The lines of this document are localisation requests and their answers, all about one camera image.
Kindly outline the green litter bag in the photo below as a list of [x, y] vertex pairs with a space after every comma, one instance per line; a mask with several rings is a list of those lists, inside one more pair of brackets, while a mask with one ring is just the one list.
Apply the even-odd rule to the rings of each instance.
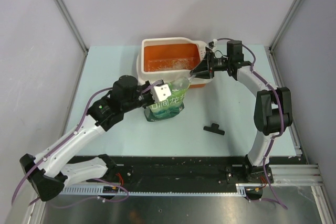
[[177, 116], [184, 109], [183, 100], [188, 89], [173, 91], [172, 81], [167, 83], [172, 95], [166, 100], [155, 103], [144, 110], [144, 115], [149, 122], [162, 121]]

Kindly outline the clear plastic scoop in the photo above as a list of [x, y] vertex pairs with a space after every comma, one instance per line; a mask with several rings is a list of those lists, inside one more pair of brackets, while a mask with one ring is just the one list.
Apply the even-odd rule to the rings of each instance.
[[180, 77], [172, 82], [172, 90], [180, 91], [188, 89], [195, 76]]

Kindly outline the orange and cream litter box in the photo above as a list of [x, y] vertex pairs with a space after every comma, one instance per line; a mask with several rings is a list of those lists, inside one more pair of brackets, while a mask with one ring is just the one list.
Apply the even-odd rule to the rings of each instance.
[[136, 72], [140, 84], [188, 77], [205, 57], [207, 43], [184, 37], [152, 38], [142, 41]]

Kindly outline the black bag clip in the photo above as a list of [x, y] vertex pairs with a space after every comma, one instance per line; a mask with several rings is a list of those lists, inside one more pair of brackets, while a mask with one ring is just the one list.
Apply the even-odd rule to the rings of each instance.
[[207, 132], [215, 133], [215, 134], [218, 134], [218, 135], [225, 135], [225, 131], [221, 130], [219, 128], [219, 125], [216, 124], [216, 123], [212, 123], [211, 126], [204, 126], [203, 130], [207, 131]]

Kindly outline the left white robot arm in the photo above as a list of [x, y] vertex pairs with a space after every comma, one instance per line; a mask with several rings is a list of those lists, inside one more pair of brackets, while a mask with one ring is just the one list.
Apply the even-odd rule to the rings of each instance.
[[37, 155], [25, 154], [19, 160], [41, 201], [50, 201], [72, 184], [91, 179], [110, 182], [117, 178], [117, 165], [107, 154], [88, 161], [71, 164], [69, 161], [88, 143], [121, 122], [124, 115], [137, 108], [146, 108], [158, 101], [154, 83], [140, 85], [134, 76], [121, 76], [112, 87], [94, 93], [79, 123], [52, 146]]

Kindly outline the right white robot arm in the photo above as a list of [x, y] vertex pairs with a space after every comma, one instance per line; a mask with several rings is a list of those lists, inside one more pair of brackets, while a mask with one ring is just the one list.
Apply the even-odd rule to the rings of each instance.
[[253, 146], [239, 168], [239, 180], [257, 183], [268, 179], [269, 157], [274, 142], [293, 122], [291, 92], [287, 87], [273, 86], [255, 70], [255, 61], [244, 59], [242, 41], [226, 39], [226, 54], [217, 58], [217, 40], [205, 47], [205, 56], [191, 70], [190, 75], [199, 79], [213, 79], [218, 71], [225, 71], [243, 84], [256, 98], [254, 125], [257, 134]]

